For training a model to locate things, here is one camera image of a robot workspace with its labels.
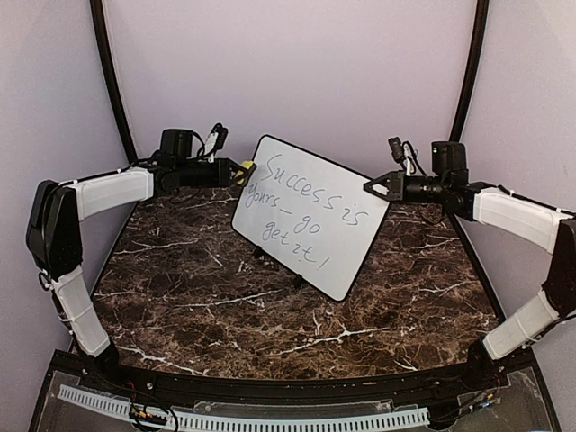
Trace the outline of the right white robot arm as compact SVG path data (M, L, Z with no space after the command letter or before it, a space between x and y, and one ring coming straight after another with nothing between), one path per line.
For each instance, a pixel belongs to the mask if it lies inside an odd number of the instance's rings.
M575 214L503 185L470 182L462 143L432 143L432 175L425 174L409 142L391 138L389 146L400 169L365 183L367 193L388 203L438 204L461 219L525 239L552 257L535 297L469 347L459 382L465 389L477 391L498 371L503 359L533 345L558 324L574 319Z

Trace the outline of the yellow black eraser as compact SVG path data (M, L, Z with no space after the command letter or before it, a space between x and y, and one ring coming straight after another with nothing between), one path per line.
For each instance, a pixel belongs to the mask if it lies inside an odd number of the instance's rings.
M241 187L245 187L248 184L251 176L256 171L256 169L257 164L254 161L251 160L244 161L240 165L240 168L238 169L238 172L236 174L236 183Z

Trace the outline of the white whiteboard black frame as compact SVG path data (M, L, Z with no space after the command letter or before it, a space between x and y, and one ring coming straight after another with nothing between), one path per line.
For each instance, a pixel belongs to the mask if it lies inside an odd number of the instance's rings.
M359 276L389 204L366 176L291 143L263 136L256 170L231 227L336 302Z

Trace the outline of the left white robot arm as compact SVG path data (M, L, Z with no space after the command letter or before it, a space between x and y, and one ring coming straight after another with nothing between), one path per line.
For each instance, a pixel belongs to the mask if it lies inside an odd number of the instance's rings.
M26 246L40 270L40 286L50 293L77 351L93 366L93 379L108 392L120 392L127 384L127 374L118 366L118 350L86 288L80 224L98 213L184 187L245 186L257 165L218 157L228 133L220 123L213 126L207 139L193 130L167 129L161 134L158 150L148 158L82 179L45 180L36 189Z

